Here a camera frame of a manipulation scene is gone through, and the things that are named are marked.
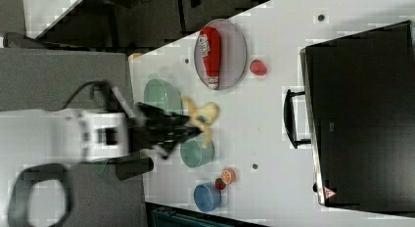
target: gray carpet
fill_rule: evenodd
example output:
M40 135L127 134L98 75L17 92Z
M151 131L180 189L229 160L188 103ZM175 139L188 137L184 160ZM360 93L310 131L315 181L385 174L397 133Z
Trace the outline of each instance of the gray carpet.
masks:
M0 49L0 111L56 111L82 83L108 79L132 103L131 81L123 54ZM71 108L94 105L83 92ZM141 176L118 181L114 167L97 174L93 165L71 172L74 205L65 226L147 226Z
M85 8L94 0L85 1L41 39L90 48L114 47L109 17L86 14ZM190 0L182 0L182 19L178 0L133 1L135 6L131 9L115 5L118 45L112 51L146 53L193 33L212 20L228 19L268 0L200 0L195 8Z
M25 34L23 0L0 0L0 32Z

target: teal bowl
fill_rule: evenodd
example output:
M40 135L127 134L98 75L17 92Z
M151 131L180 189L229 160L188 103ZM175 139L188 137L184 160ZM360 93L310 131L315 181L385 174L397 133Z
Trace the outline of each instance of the teal bowl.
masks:
M202 148L202 144L205 141L204 134L190 139L180 146L180 156L183 162L191 167L195 168L213 161L214 147L210 142L206 148Z
M144 89L144 103L168 113L182 114L180 93L171 83L151 79Z

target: red ketchup bottle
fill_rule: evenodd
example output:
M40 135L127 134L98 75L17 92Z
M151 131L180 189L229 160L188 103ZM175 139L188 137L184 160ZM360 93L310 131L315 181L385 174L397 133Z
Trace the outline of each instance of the red ketchup bottle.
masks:
M208 87L216 89L219 85L220 69L220 35L217 29L205 26L198 38L204 58L205 68L208 77Z

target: plate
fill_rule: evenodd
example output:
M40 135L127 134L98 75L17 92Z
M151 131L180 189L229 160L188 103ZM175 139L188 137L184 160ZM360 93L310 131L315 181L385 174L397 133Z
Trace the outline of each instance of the plate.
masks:
M215 90L235 86L241 78L247 61L247 44L242 31L227 20L214 20L206 26L217 29L220 34L221 57L219 85ZM203 84L208 87L208 77L199 42L195 45L195 68Z

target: desk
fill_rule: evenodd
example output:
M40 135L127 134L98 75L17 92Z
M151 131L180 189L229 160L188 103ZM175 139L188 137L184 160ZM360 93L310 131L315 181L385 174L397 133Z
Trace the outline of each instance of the desk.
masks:
M321 14L323 22L317 19ZM283 125L285 93L302 87L300 49L411 19L415 0L271 0L229 19L246 37L248 62L238 85L223 91L209 90L198 78L193 60L198 33L130 61L135 102L143 101L148 76L156 72L198 105L213 101L221 107L213 126L214 162L191 169L178 150L166 161L148 152L156 167L143 176L146 202L199 211L194 188L230 165L239 178L210 214L266 226L414 225L414 219L320 206L311 188L312 151L295 150ZM249 72L254 59L266 62L265 78ZM308 138L304 98L297 105L299 139Z
M82 0L23 0L26 36L37 38Z

